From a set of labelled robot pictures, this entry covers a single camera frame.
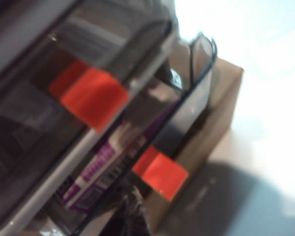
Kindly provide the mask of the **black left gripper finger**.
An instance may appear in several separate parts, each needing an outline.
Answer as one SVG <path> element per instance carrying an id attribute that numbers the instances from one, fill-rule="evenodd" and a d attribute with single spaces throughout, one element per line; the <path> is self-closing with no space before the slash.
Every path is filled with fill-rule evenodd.
<path id="1" fill-rule="evenodd" d="M 150 228 L 139 189 L 129 183 L 122 184 L 107 209 L 114 213 L 105 225 L 107 236 L 148 236 Z"/>

